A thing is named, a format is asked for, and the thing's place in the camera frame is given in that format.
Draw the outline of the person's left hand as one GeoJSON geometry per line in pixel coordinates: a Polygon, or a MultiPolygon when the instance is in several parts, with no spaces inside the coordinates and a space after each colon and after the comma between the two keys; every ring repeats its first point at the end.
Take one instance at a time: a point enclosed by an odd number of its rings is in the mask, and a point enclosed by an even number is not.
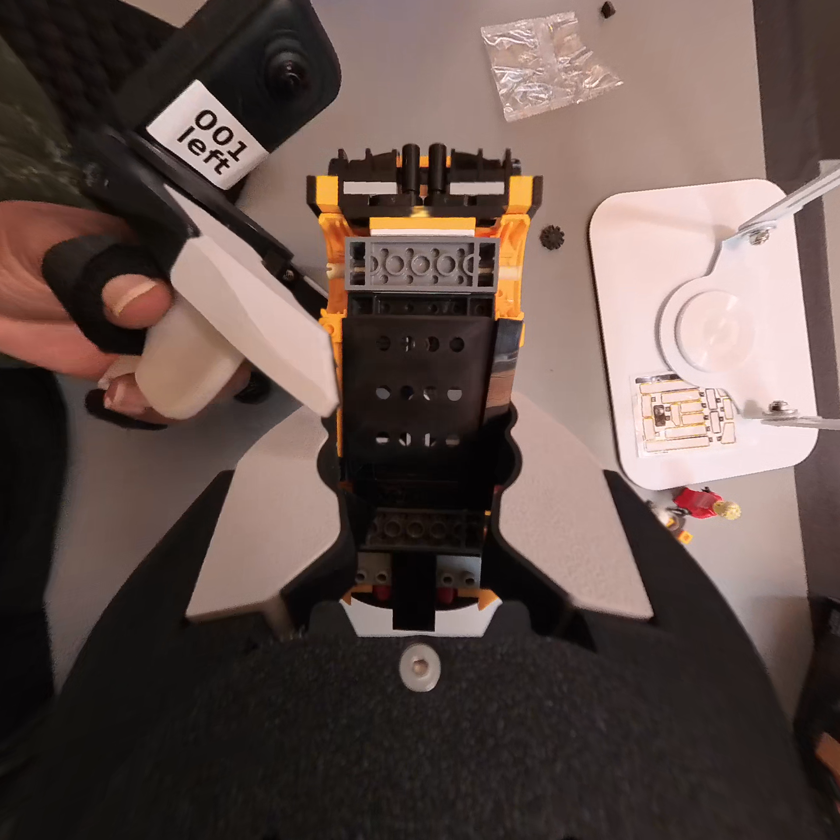
{"type": "MultiPolygon", "coordinates": [[[[58,243],[108,235],[129,242],[126,223],[99,211],[24,201],[1,204],[1,351],[48,371],[101,384],[116,356],[100,351],[71,320],[49,289],[41,267],[58,243]]],[[[101,293],[101,313],[120,327],[147,328],[172,304],[162,280],[128,274],[110,280],[101,293]]],[[[108,379],[105,408],[152,424],[171,419],[152,409],[134,374],[108,379]]]]}

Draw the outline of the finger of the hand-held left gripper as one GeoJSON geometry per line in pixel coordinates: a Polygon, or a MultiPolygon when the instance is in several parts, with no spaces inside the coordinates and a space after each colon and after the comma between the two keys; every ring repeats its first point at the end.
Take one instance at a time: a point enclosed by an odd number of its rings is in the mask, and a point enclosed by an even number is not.
{"type": "Polygon", "coordinates": [[[257,252],[190,198],[165,190],[197,227],[171,269],[174,290],[245,359],[301,404],[340,404],[331,339],[257,252]]]}

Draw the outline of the yellow lego car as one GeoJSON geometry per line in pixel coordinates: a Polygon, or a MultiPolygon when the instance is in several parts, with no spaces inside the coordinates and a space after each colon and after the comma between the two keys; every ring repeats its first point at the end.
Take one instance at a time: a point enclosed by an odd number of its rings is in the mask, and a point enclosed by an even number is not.
{"type": "Polygon", "coordinates": [[[340,484],[370,514],[350,599],[433,632],[481,601],[480,555],[505,456],[485,421],[496,321],[524,321],[522,272],[543,181],[500,157],[415,143],[311,175],[341,405],[340,484]]]}

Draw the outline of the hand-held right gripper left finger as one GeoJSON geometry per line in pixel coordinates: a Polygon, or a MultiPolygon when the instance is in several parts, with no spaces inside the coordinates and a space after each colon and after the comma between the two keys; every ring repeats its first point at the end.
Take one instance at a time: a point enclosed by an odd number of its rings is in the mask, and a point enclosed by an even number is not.
{"type": "Polygon", "coordinates": [[[358,559],[335,419],[293,413],[239,460],[185,616],[260,614],[279,637],[342,599],[358,559]]]}

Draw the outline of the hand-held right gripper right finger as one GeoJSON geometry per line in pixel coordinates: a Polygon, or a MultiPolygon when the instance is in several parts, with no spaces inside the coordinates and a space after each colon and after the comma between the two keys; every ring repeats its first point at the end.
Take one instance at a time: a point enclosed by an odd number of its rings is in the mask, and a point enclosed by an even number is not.
{"type": "Polygon", "coordinates": [[[539,635],[580,611],[648,622],[654,610],[604,469],[556,418],[514,392],[501,453],[511,473],[494,497],[489,589],[519,602],[539,635]]]}

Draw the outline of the lego sticker sheet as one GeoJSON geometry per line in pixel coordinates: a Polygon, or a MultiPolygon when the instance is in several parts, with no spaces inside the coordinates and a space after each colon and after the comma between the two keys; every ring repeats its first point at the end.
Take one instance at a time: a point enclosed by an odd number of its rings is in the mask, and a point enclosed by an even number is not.
{"type": "Polygon", "coordinates": [[[736,410],[722,390],[694,386],[667,371],[633,379],[632,394],[641,457],[729,448],[737,443],[736,410]]]}

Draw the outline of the white metal book stand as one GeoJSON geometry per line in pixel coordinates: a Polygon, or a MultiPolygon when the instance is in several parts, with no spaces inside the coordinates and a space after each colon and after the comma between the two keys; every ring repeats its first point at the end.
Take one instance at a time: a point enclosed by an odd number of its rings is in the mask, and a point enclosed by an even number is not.
{"type": "Polygon", "coordinates": [[[838,187],[838,167],[785,195],[746,180],[607,198],[590,245],[618,457],[666,490],[795,466],[819,431],[794,214],[838,187]],[[671,371],[722,390],[729,448],[637,453],[632,380],[671,371]]]}

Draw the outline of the clear plastic parts bag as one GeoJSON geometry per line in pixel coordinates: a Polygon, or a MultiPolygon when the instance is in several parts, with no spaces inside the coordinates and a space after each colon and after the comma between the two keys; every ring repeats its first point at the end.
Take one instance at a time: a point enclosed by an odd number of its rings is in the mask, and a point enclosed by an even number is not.
{"type": "Polygon", "coordinates": [[[507,123],[583,104],[623,85],[585,45],[574,12],[484,26],[480,34],[507,123]]]}

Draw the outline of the red lego minifigure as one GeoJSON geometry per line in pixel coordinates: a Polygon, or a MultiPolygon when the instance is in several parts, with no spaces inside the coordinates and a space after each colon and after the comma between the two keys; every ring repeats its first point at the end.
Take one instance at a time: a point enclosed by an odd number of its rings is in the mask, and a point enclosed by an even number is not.
{"type": "Polygon", "coordinates": [[[742,515],[738,503],[724,499],[708,487],[680,489],[674,497],[674,506],[682,516],[699,520],[719,518],[735,521],[742,515]]]}

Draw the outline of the lego set box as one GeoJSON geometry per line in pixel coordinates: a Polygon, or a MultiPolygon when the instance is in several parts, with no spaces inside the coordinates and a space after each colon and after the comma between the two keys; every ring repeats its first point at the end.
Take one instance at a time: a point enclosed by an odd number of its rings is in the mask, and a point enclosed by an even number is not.
{"type": "Polygon", "coordinates": [[[794,717],[797,746],[813,786],[838,814],[839,601],[812,602],[814,645],[794,717]]]}

